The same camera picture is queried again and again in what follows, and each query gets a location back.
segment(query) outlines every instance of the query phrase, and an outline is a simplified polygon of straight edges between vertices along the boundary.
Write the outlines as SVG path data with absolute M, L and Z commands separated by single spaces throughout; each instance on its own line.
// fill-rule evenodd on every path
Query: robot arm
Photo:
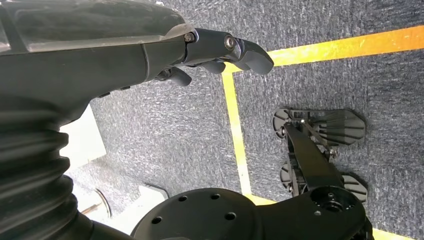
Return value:
M 271 58 L 257 44 L 227 32 L 195 29 L 174 11 L 150 3 L 0 1 L 0 239 L 133 239 L 78 212 L 77 200 L 72 195 L 73 182 L 63 175 L 69 159 L 59 155 L 68 136 L 59 133 L 59 127 L 78 119 L 93 98 L 150 80 L 174 80 L 186 86 L 191 78 L 178 67 L 204 67 L 221 73 L 225 62 L 259 74 L 267 74 L 273 67 Z M 341 233 L 326 236 L 347 239 L 362 229 L 366 219 L 362 205 L 351 195 L 347 198 L 357 211 L 339 216 L 323 214 L 328 222 L 317 220 L 313 213 L 309 215 L 316 208 L 310 199 L 314 194 L 322 194 L 320 191 L 328 191 L 327 188 L 317 188 L 268 207 L 255 207 L 238 193 L 216 191 L 221 200 L 227 200 L 216 205 L 216 209 L 226 211 L 228 206 L 239 206 L 242 210 L 236 212 L 237 216 L 226 211 L 224 219 L 237 217 L 233 221 L 236 224 L 224 222 L 225 228 L 205 229 L 208 236 L 276 239 L 274 234 L 281 233 L 277 231 L 279 221 L 294 229 L 300 229 L 299 222 L 305 228 L 317 224 L 314 228 L 322 226 L 324 231 L 325 226 L 340 221 L 342 216 L 347 222 L 339 230 Z M 347 194 L 342 188 L 334 193 L 338 192 Z M 199 193 L 209 195 L 210 191 Z M 203 218 L 200 211 L 193 211 L 196 208 L 189 205 L 179 209 L 187 210 L 184 214 L 189 216 Z M 304 215 L 299 214 L 291 221 L 285 217 L 290 209 L 291 214 L 299 210 Z M 152 228 L 152 224 L 160 218 L 154 216 L 154 211 L 149 214 L 139 225 L 149 229 L 144 231 L 146 234 L 159 229 Z M 254 234 L 249 237 L 256 238 L 237 236 L 246 226 L 254 226 Z

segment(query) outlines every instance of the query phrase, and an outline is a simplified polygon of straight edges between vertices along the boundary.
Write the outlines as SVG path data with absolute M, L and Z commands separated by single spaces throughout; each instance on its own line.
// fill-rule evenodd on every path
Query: yellow floor line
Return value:
M 394 31 L 280 49 L 270 51 L 268 54 L 274 61 L 274 66 L 279 67 L 418 49 L 424 49 L 424 26 L 415 26 Z M 238 176 L 240 178 L 241 192 L 256 205 L 274 204 L 275 202 L 272 200 L 252 195 L 233 78 L 233 73 L 239 71 L 241 70 L 235 65 L 226 63 L 225 71 L 222 73 L 222 81 L 234 144 Z M 378 229 L 374 229 L 373 234 L 375 240 L 412 240 L 411 238 Z
M 280 49 L 270 51 L 269 55 L 278 67 L 417 49 L 424 49 L 423 25 Z M 239 71 L 232 64 L 225 69 L 227 73 Z
M 238 176 L 240 178 L 241 193 L 252 193 L 249 180 L 248 163 L 246 162 L 245 143 L 243 142 L 242 126 L 240 124 L 239 107 L 237 106 L 236 89 L 233 74 L 223 73 L 222 81 L 228 109 L 229 124 L 231 127 L 232 142 L 234 144 L 235 160 L 237 162 Z

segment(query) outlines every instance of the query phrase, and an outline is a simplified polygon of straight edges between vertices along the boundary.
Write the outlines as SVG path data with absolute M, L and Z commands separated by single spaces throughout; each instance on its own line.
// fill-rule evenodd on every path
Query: screw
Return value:
M 285 136 L 286 135 L 286 129 L 284 127 L 281 127 L 278 131 L 277 134 L 280 134 L 281 136 Z
M 336 158 L 337 157 L 337 151 L 335 149 L 331 149 L 330 150 L 330 156 L 333 157 L 333 158 Z
M 227 35 L 225 37 L 224 44 L 225 44 L 226 49 L 232 51 L 234 49 L 234 47 L 236 46 L 236 40 L 234 39 L 233 36 Z
M 186 43 L 191 43 L 196 40 L 195 35 L 192 32 L 184 34 L 184 40 Z

